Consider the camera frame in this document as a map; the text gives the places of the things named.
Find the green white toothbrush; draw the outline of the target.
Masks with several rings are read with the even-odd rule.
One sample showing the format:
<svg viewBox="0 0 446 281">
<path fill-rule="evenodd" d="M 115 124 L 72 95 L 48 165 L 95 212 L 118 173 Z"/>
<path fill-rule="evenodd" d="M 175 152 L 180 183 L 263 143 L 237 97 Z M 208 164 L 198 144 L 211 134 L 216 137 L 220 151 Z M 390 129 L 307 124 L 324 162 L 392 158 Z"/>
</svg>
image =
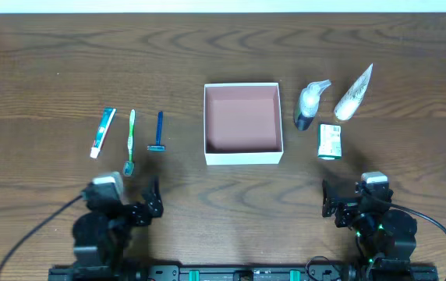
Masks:
<svg viewBox="0 0 446 281">
<path fill-rule="evenodd" d="M 128 160 L 123 167 L 124 176 L 131 176 L 134 170 L 133 149 L 134 149 L 134 126 L 136 120 L 136 111 L 131 110 L 129 114 L 129 136 L 127 139 Z"/>
</svg>

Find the blue disposable razor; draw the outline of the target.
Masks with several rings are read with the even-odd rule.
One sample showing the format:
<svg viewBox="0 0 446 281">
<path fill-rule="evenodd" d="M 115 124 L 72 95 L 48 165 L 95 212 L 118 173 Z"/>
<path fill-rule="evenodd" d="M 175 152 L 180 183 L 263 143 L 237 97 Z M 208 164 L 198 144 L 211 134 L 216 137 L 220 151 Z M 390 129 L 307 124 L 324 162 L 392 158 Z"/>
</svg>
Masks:
<svg viewBox="0 0 446 281">
<path fill-rule="evenodd" d="M 148 151 L 156 151 L 156 152 L 165 151 L 165 146 L 161 143 L 163 119 L 164 119 L 164 113 L 162 111 L 160 111 L 158 113 L 158 121 L 157 121 L 155 143 L 154 144 L 149 144 L 147 146 L 147 150 Z"/>
</svg>

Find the green white toothpaste tube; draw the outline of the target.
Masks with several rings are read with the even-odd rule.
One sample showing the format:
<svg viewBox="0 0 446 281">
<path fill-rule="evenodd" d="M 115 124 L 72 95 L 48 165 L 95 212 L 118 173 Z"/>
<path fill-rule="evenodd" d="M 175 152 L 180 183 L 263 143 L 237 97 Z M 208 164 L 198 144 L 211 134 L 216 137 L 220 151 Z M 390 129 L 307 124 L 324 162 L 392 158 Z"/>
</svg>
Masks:
<svg viewBox="0 0 446 281">
<path fill-rule="evenodd" d="M 97 158 L 98 155 L 101 152 L 104 139 L 106 138 L 108 129 L 112 123 L 112 120 L 115 117 L 117 109 L 116 108 L 104 108 L 101 121 L 99 123 L 99 126 L 97 128 L 97 132 L 94 138 L 94 142 L 92 144 L 92 147 L 90 149 L 90 157 L 91 158 Z"/>
</svg>

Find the clear pump bottle dark liquid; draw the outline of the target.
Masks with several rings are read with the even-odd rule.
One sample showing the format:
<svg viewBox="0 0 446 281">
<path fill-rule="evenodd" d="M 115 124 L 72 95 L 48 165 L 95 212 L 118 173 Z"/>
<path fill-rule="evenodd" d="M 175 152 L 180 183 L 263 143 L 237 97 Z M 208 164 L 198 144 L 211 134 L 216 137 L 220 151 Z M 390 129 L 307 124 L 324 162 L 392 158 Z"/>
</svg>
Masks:
<svg viewBox="0 0 446 281">
<path fill-rule="evenodd" d="M 323 80 L 312 82 L 302 89 L 293 113 L 294 124 L 298 130 L 309 128 L 317 114 L 322 93 L 330 86 L 330 80 Z"/>
</svg>

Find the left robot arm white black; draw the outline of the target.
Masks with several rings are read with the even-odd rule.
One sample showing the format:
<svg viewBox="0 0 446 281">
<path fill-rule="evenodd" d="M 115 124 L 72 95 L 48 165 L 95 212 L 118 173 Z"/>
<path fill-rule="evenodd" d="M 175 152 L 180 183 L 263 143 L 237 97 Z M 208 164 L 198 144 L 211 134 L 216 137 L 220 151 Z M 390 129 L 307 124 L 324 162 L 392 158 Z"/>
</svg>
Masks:
<svg viewBox="0 0 446 281">
<path fill-rule="evenodd" d="M 117 172 L 91 180 L 81 193 L 89 213 L 73 225 L 78 279 L 108 279 L 125 276 L 129 271 L 123 261 L 134 227 L 149 226 L 162 217 L 159 179 L 151 178 L 143 190 L 144 202 L 129 203 L 124 197 L 122 177 Z"/>
</svg>

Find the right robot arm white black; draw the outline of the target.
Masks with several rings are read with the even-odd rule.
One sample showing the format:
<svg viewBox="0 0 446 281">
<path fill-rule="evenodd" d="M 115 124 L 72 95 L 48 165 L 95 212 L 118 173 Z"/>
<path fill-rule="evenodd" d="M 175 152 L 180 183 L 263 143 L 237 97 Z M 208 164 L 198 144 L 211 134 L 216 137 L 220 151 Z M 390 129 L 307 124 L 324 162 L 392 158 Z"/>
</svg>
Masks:
<svg viewBox="0 0 446 281">
<path fill-rule="evenodd" d="M 416 220 L 408 213 L 392 209 L 393 190 L 386 178 L 361 180 L 356 197 L 342 197 L 324 180 L 322 216 L 334 216 L 338 228 L 356 233 L 359 252 L 368 264 L 409 263 L 416 248 Z"/>
</svg>

